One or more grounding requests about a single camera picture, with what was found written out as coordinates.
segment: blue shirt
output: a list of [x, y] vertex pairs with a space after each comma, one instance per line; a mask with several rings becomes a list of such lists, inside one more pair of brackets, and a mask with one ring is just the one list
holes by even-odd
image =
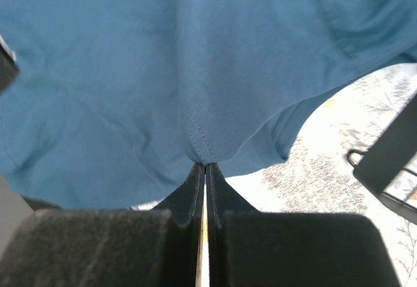
[[346, 85], [417, 58], [417, 0], [0, 0], [20, 75], [0, 172], [65, 208], [167, 196], [193, 162], [285, 162]]

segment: gray floor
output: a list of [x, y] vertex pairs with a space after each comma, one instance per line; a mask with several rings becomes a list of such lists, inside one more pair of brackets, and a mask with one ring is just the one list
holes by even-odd
[[0, 256], [19, 223], [32, 213], [31, 208], [8, 189], [0, 176]]

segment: blue fabric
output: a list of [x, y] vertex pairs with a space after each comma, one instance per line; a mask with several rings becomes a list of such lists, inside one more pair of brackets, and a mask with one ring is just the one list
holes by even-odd
[[417, 57], [417, 0], [0, 0], [21, 73], [0, 172], [67, 208], [157, 200], [193, 161], [284, 162], [308, 116]]

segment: stitching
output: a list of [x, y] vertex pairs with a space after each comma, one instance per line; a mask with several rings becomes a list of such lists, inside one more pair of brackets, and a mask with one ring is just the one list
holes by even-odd
[[[203, 139], [204, 139], [204, 141], [205, 141], [205, 143], [206, 143], [207, 149], [210, 151], [210, 154], [211, 154], [211, 156], [212, 156], [212, 157], [213, 157], [213, 159], [214, 159], [214, 163], [217, 163], [217, 158], [214, 156], [214, 153], [213, 153], [213, 151], [212, 151], [212, 149], [211, 149], [211, 147], [210, 147], [210, 145], [209, 145], [209, 141], [208, 141], [208, 140], [207, 140], [207, 138], [204, 136], [203, 131], [201, 130], [201, 128], [200, 128], [200, 126], [198, 125], [197, 121], [194, 119], [194, 116], [192, 115], [192, 113], [191, 113], [190, 109], [188, 108], [188, 105], [187, 105], [187, 104], [186, 104], [186, 108], [187, 108], [188, 115], [191, 117], [191, 120], [194, 122], [194, 124], [196, 125], [196, 127], [197, 127], [197, 129], [198, 129], [198, 131], [199, 131], [200, 135], [203, 137]], [[200, 151], [199, 151], [199, 150], [198, 150], [198, 148], [197, 148], [197, 145], [195, 144], [195, 142], [193, 142], [193, 143], [194, 143], [195, 148], [197, 149], [197, 152], [198, 152], [198, 154], [199, 154], [199, 156], [200, 156], [201, 161], [203, 161], [203, 157], [201, 156]]]
[[[187, 108], [188, 115], [192, 118], [192, 115], [191, 115], [191, 113], [190, 113], [190, 111], [189, 111], [189, 109], [188, 109], [187, 105], [186, 105], [186, 108]], [[187, 131], [188, 137], [191, 139], [191, 142], [193, 143], [194, 148], [195, 148], [195, 150], [197, 151], [197, 154], [198, 154], [198, 156], [199, 156], [199, 158], [200, 158], [200, 162], [202, 162], [202, 161], [203, 161], [203, 156], [201, 156], [200, 150], [198, 149], [198, 146], [197, 146], [197, 144], [195, 143], [194, 137], [191, 135], [191, 131], [190, 131], [190, 128], [188, 127], [187, 123], [185, 123], [185, 128], [186, 128], [186, 131]]]

